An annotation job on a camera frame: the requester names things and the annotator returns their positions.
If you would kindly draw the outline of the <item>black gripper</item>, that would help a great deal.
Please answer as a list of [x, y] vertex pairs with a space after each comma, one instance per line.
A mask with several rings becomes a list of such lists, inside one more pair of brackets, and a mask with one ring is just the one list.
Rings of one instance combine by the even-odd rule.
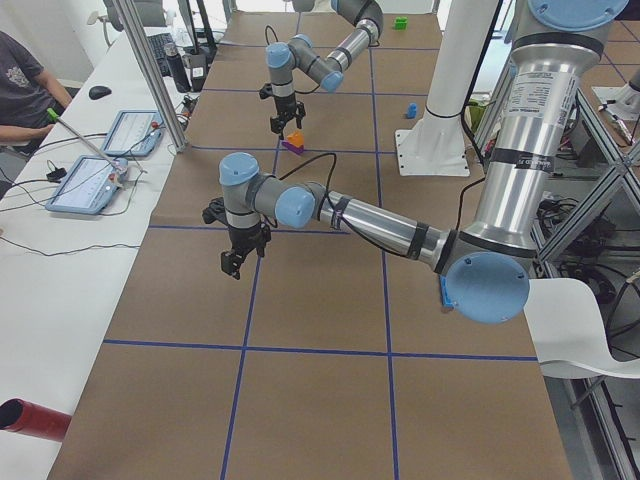
[[245, 229], [230, 226], [228, 232], [231, 250], [221, 253], [221, 270], [239, 279], [241, 267], [252, 251], [256, 251], [259, 258], [265, 257], [267, 244], [271, 241], [271, 229], [266, 223], [257, 223]]
[[296, 100], [295, 94], [286, 97], [274, 96], [274, 102], [277, 115], [270, 118], [270, 128], [274, 134], [280, 135], [281, 128], [284, 128], [292, 119], [296, 121], [297, 129], [303, 128], [302, 122], [306, 116], [306, 109], [303, 102]]

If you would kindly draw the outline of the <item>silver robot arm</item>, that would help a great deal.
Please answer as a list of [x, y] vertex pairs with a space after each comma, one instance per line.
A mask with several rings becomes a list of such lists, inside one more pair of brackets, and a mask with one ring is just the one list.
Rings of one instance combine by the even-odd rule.
[[297, 34], [288, 42], [266, 46], [270, 81], [259, 90], [259, 96], [274, 99], [276, 114], [270, 118], [270, 128], [280, 138], [284, 137], [288, 122], [294, 120], [301, 128], [306, 115], [304, 104], [296, 99], [293, 71], [300, 70], [319, 87], [332, 93], [342, 84], [344, 73], [354, 60], [376, 45], [382, 34], [383, 12], [376, 1], [333, 1], [331, 7], [354, 26], [354, 31], [327, 56], [320, 56], [311, 39], [304, 34]]
[[307, 179], [320, 159], [292, 170], [262, 168], [247, 153], [220, 163], [221, 221], [231, 246], [222, 270], [237, 277], [263, 255], [280, 228], [328, 228], [359, 236], [388, 255], [418, 261], [437, 277], [452, 307], [482, 323], [518, 315], [529, 295], [531, 230], [581, 77], [602, 57], [621, 1], [520, 1], [505, 67], [508, 86], [497, 144], [487, 162], [469, 150], [462, 122], [500, 5], [456, 1], [431, 73], [422, 112], [405, 130], [378, 132], [378, 196], [364, 201], [332, 189], [346, 176], [340, 155]]

